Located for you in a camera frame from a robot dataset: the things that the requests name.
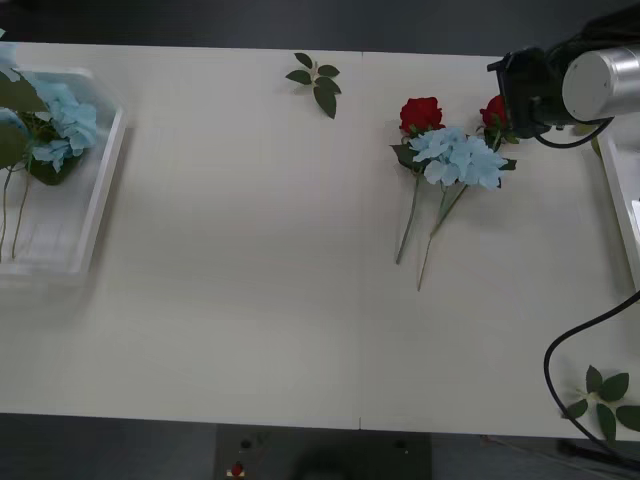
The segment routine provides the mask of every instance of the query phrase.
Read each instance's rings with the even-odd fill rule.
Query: flower stem
[[[418,280],[418,291],[420,291],[420,288],[422,287],[422,279],[424,278],[424,271],[427,266],[427,258],[429,257],[429,248],[431,247],[431,241],[433,240],[433,237],[435,236],[435,234],[438,233],[438,230],[440,230],[440,227],[442,226],[442,223],[449,215],[449,212],[453,210],[453,207],[455,206],[455,204],[458,203],[458,200],[460,200],[460,197],[462,196],[462,194],[467,190],[467,186],[468,185],[466,183],[462,186],[460,193],[458,193],[456,198],[453,200],[453,202],[451,202],[451,205],[449,205],[449,207],[444,211],[444,213],[442,212],[442,207],[444,206],[445,199],[447,197],[447,189],[445,189],[442,192],[442,200],[440,200],[440,207],[438,208],[438,219],[436,220],[435,225],[431,229],[431,233],[429,233],[429,243],[427,243],[427,252],[424,254],[424,262],[422,263],[420,280]]]
[[[498,148],[500,148],[500,139],[502,138],[502,130],[498,130],[498,133],[496,133],[496,138],[493,141],[493,146],[491,147],[491,150],[493,150],[494,152],[498,151]]]
[[[416,200],[418,199],[418,190],[420,189],[420,179],[422,175],[416,174],[416,186],[413,189],[413,200],[411,202],[411,213],[409,214],[409,220],[407,221],[407,228],[404,229],[404,235],[402,236],[402,243],[400,244],[400,250],[398,250],[398,256],[396,257],[396,265],[400,265],[400,258],[404,252],[404,246],[407,243],[407,237],[409,236],[409,230],[411,230],[411,224],[413,222],[413,214],[416,211]]]
[[[16,234],[13,237],[13,246],[11,247],[11,258],[16,259],[16,243],[18,242],[18,232],[20,232],[20,223],[22,222],[22,211],[24,210],[24,204],[27,201],[27,194],[29,193],[29,185],[31,183],[31,174],[27,170],[27,184],[24,188],[24,196],[22,197],[22,203],[20,204],[20,214],[18,215],[18,225],[16,226]]]
[[[7,231],[7,187],[13,173],[13,167],[8,167],[7,178],[4,181],[4,191],[2,193],[2,237],[0,238],[0,263],[2,263],[2,245],[4,244],[4,234]]]

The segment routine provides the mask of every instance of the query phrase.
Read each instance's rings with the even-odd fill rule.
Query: dark floor
[[[548,46],[631,0],[14,0],[7,38],[503,55]]]
[[[630,0],[14,0],[15,41],[502,55]],[[553,452],[552,440],[519,439]],[[211,479],[216,427],[0,415],[0,479]],[[435,436],[433,478],[598,478],[475,436]]]

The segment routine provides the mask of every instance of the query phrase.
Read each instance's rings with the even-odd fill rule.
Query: silver cylinder
[[[569,65],[562,98],[582,121],[640,111],[640,46],[583,53]]]

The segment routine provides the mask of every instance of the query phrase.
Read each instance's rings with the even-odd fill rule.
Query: plastic container
[[[22,68],[45,81],[64,82],[80,102],[97,109],[96,145],[60,185],[32,178],[16,242],[11,250],[26,174],[15,172],[7,190],[7,229],[0,263],[0,285],[36,281],[80,282],[89,270],[111,179],[124,135],[126,118],[120,102],[84,69]],[[0,172],[4,186],[7,171]]]
[[[617,117],[598,141],[633,282],[640,290],[640,115]]]

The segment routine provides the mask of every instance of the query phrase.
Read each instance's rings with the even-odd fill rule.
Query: white table
[[[597,157],[511,149],[518,169],[465,194],[418,293],[438,193],[396,266],[399,111],[436,96],[472,132],[494,59],[313,56],[342,72],[335,121],[284,79],[291,52],[20,47],[21,63],[90,68],[132,120],[88,284],[0,302],[1,412],[579,435],[544,350],[633,291]],[[638,313],[561,347],[560,391],[593,363],[630,371],[640,400]]]

